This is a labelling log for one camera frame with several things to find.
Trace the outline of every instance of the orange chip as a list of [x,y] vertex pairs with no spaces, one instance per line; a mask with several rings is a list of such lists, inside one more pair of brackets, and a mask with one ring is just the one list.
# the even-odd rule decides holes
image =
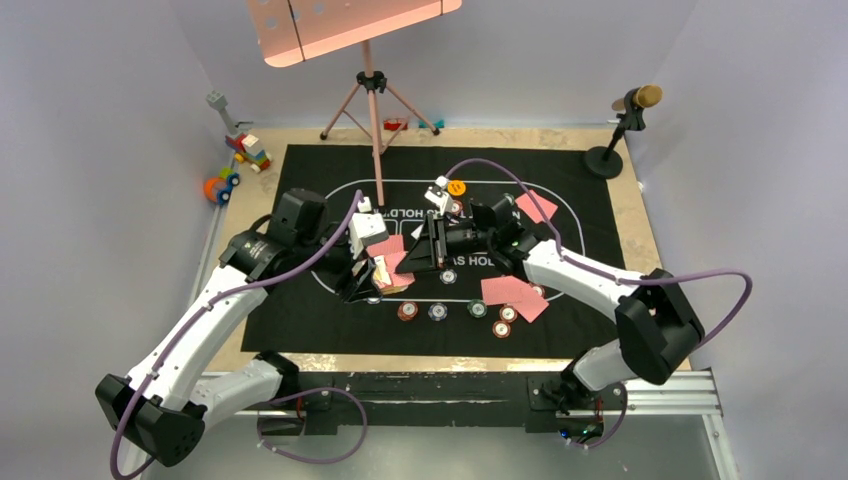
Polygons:
[[454,197],[458,197],[465,193],[465,182],[461,180],[451,180],[448,182],[448,193]]

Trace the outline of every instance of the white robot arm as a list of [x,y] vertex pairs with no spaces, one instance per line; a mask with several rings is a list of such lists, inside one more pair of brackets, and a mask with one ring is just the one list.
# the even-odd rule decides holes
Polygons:
[[[437,207],[447,196],[443,184],[446,179],[440,177],[425,195]],[[509,195],[491,206],[472,201],[470,207],[471,219],[442,214],[441,208],[429,214],[397,270],[440,270],[451,258],[485,252],[501,273],[559,290],[615,322],[618,339],[578,355],[562,372],[562,385],[553,389],[562,405],[582,408],[600,390],[633,378],[663,384],[703,340],[703,326],[679,284],[633,284],[671,278],[670,273],[626,271],[564,248],[558,251],[554,240],[522,227]]]
[[[327,237],[320,231],[325,202],[304,190],[284,194],[274,215],[230,241],[202,293],[162,342],[126,376],[106,375],[101,380],[95,395],[112,428],[118,428],[122,417],[129,418],[122,434],[135,448],[126,455],[123,470],[135,469],[146,455],[165,466],[175,465],[194,449],[205,430],[221,420],[300,391],[297,366],[274,352],[260,353],[241,370],[198,383],[224,341],[273,286],[244,289],[218,300],[214,307],[213,297],[288,272],[322,249],[326,253],[313,269],[339,276],[336,290],[343,300],[379,295],[365,281],[373,267],[363,252],[388,238],[382,217],[370,213],[369,202],[363,200],[359,212],[350,217],[346,238],[326,246]],[[266,221],[270,221],[268,233],[258,232]],[[206,311],[192,320],[201,310]],[[189,321],[194,323],[172,345]],[[164,363],[154,369],[169,348]],[[130,398],[138,392],[133,411],[127,412]]]

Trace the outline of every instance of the lego toy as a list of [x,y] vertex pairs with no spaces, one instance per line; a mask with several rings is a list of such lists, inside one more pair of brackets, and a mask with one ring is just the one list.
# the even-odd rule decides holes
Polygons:
[[407,130],[409,128],[408,118],[387,118],[383,120],[383,130],[396,132],[398,130]]
[[[445,121],[444,121],[444,120],[439,120],[438,122],[433,122],[433,125],[434,125],[436,128],[445,128]],[[427,126],[427,124],[426,124],[426,123],[424,123],[424,122],[418,122],[418,128],[429,128],[429,127],[428,127],[428,126]]]
[[203,185],[203,193],[210,202],[216,205],[226,205],[230,201],[233,187],[241,182],[239,174],[233,169],[224,167],[217,177],[210,178]]
[[235,152],[233,158],[238,163],[250,162],[250,168],[259,173],[271,166],[271,155],[265,151],[262,142],[255,135],[242,133],[236,127],[232,117],[227,112],[227,98],[213,90],[206,96],[206,103],[218,112],[227,127],[225,141]]

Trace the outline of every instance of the music stand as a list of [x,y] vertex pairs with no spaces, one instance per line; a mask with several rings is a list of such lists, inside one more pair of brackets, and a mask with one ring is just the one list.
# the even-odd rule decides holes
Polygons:
[[[377,93],[388,90],[424,122],[433,135],[440,131],[388,83],[383,72],[374,70],[370,39],[452,12],[461,4],[462,0],[247,0],[262,55],[265,63],[272,67],[287,67],[354,43],[362,45],[365,70],[356,75],[356,83],[321,132],[321,139],[327,138],[343,113],[371,138],[377,203],[380,206],[385,205],[380,155],[403,127],[383,143]],[[347,112],[348,104],[361,87],[368,94],[370,133]]]

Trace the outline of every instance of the gold microphone head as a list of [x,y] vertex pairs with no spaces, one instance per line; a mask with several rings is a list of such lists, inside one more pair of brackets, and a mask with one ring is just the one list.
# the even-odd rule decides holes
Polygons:
[[[642,108],[650,108],[660,103],[662,100],[662,88],[658,85],[645,85],[639,87],[636,94],[633,95],[633,103]],[[612,103],[612,109],[615,111],[624,110],[624,98],[619,98]]]

